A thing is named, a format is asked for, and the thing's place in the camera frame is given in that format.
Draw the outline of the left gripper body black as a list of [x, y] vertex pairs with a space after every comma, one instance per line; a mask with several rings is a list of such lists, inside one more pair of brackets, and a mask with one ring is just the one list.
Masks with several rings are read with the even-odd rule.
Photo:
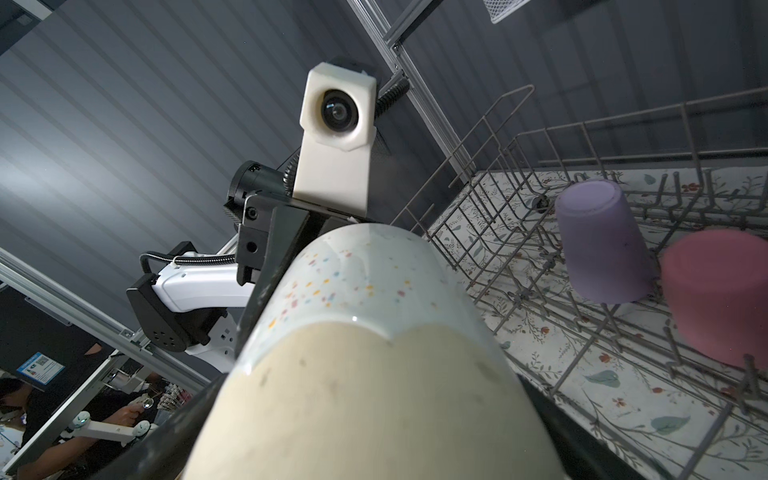
[[354, 222], [354, 216], [293, 198], [286, 192], [284, 174], [255, 161], [235, 172], [226, 194], [225, 212], [237, 227], [237, 283], [256, 283], [269, 251], [290, 246], [304, 220], [317, 227], [314, 238]]

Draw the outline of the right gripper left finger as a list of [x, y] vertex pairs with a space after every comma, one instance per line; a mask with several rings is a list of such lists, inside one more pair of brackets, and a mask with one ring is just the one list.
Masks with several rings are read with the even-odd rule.
[[225, 374], [220, 375], [166, 423], [97, 472], [92, 479], [175, 479], [185, 467], [226, 378]]

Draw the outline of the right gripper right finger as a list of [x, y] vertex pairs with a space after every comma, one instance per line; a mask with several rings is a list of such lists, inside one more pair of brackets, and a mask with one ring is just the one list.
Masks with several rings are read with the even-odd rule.
[[543, 421], [570, 479], [643, 480], [621, 460], [562, 411], [531, 382], [518, 376], [526, 394]]

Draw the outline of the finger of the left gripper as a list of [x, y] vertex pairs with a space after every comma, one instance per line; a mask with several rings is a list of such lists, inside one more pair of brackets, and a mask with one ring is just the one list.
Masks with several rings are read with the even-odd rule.
[[272, 215], [265, 260], [238, 327], [235, 347], [244, 351], [270, 298], [298, 254], [319, 235], [325, 216], [318, 212], [280, 206]]

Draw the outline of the white cup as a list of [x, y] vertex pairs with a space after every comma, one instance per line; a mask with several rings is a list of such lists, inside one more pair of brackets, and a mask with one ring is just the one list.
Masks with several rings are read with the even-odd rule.
[[424, 239], [359, 224], [292, 262], [187, 479], [561, 479], [545, 426]]

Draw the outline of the light purple cup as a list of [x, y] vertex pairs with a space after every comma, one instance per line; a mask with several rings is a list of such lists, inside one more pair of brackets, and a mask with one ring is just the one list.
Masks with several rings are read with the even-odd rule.
[[595, 303], [623, 304], [650, 295], [657, 270], [620, 186], [575, 183], [555, 203], [573, 289]]

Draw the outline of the pink cup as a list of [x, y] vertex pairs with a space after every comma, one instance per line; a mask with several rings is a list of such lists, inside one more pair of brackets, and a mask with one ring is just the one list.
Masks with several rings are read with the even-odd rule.
[[721, 363], [767, 368], [767, 241], [738, 230], [685, 236], [661, 255], [661, 286], [679, 334]]

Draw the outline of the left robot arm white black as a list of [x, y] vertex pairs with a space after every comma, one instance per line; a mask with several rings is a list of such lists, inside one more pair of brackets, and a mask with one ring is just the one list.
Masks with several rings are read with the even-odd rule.
[[126, 294], [153, 345], [230, 372], [299, 252], [330, 230], [365, 221], [295, 199], [297, 170], [296, 156], [285, 172], [254, 161], [239, 167], [224, 204], [237, 228], [233, 253], [205, 255], [182, 242], [167, 254], [141, 254], [144, 274]]

